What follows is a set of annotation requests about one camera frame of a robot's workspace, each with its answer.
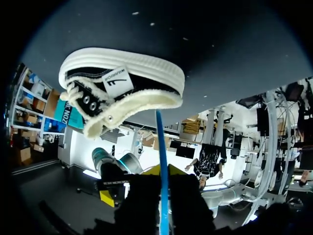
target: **yellow block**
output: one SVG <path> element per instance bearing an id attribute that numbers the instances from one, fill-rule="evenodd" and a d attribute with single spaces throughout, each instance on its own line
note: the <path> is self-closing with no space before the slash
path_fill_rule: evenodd
<path id="1" fill-rule="evenodd" d="M 141 175 L 160 175 L 160 164 L 155 165 L 150 170 L 143 172 Z"/>
<path id="2" fill-rule="evenodd" d="M 170 175 L 186 175 L 187 173 L 173 166 L 172 164 L 168 165 L 168 170 Z"/>
<path id="3" fill-rule="evenodd" d="M 107 203 L 109 206 L 114 207 L 114 200 L 111 198 L 108 190 L 99 191 L 101 201 Z"/>

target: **shoe eyelet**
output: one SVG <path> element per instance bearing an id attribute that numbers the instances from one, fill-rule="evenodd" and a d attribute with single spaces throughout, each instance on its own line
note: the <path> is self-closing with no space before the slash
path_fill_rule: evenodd
<path id="1" fill-rule="evenodd" d="M 89 97 L 88 95 L 85 96 L 83 102 L 84 102 L 85 104 L 88 104 L 89 101 L 90 101 L 90 97 Z"/>
<path id="2" fill-rule="evenodd" d="M 97 103 L 93 102 L 93 103 L 90 104 L 89 108 L 90 108 L 91 111 L 94 111 L 96 109 L 96 107 L 97 107 Z"/>

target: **black canvas sneaker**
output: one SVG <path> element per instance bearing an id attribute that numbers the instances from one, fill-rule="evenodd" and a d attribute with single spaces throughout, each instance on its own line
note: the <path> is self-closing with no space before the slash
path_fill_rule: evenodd
<path id="1" fill-rule="evenodd" d="M 84 135 L 100 136 L 148 109 L 182 105 L 185 76 L 177 65 L 153 56 L 105 48 L 84 48 L 62 63 L 60 96 L 83 116 Z"/>

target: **blue stick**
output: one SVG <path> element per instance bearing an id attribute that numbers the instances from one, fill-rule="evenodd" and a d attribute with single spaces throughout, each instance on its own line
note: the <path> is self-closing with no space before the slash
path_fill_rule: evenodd
<path id="1" fill-rule="evenodd" d="M 160 167 L 161 167 L 161 223 L 160 234 L 169 234 L 168 222 L 168 172 L 166 161 L 166 147 L 164 141 L 164 132 L 161 118 L 161 111 L 156 110 L 156 129 L 158 136 L 159 152 L 160 152 Z"/>

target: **teal box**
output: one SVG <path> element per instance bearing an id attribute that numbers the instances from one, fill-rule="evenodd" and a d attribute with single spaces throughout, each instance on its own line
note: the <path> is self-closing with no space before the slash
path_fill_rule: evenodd
<path id="1" fill-rule="evenodd" d="M 84 120 L 77 109 L 71 106 L 67 101 L 58 100 L 57 108 L 54 113 L 54 118 L 66 125 L 84 128 Z"/>

